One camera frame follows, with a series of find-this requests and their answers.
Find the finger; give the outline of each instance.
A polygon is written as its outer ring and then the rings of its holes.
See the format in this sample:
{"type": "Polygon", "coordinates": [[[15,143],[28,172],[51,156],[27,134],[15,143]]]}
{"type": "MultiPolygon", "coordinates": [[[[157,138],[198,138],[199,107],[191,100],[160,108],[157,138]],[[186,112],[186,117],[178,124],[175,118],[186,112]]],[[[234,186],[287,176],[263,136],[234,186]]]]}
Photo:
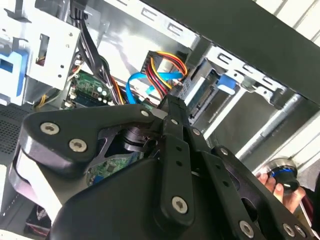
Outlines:
{"type": "Polygon", "coordinates": [[[273,192],[275,189],[276,180],[273,177],[269,177],[269,179],[265,183],[265,187],[270,191],[273,192]]]}
{"type": "Polygon", "coordinates": [[[282,203],[283,198],[284,198],[284,186],[282,186],[281,183],[278,183],[275,186],[273,195],[282,203]]]}
{"type": "Polygon", "coordinates": [[[258,177],[258,179],[263,185],[265,185],[268,180],[268,174],[263,173],[258,177]]]}
{"type": "Polygon", "coordinates": [[[291,212],[294,213],[300,201],[306,195],[306,191],[302,187],[298,187],[292,194],[283,198],[283,205],[291,212]]]}

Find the green circuit board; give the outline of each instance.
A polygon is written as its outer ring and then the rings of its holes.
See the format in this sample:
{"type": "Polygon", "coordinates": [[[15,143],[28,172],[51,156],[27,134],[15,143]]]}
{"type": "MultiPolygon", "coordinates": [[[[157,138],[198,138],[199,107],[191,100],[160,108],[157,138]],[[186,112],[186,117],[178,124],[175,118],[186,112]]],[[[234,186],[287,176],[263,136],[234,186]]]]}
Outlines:
{"type": "Polygon", "coordinates": [[[134,152],[123,157],[112,156],[107,161],[94,165],[88,170],[86,175],[86,183],[88,186],[91,186],[95,183],[96,177],[105,179],[119,170],[128,167],[130,164],[141,159],[142,157],[143,153],[140,152],[134,152]]]}
{"type": "Polygon", "coordinates": [[[75,89],[97,100],[101,99],[107,102],[112,100],[110,90],[88,73],[78,73],[78,78],[75,79],[75,89]]]}

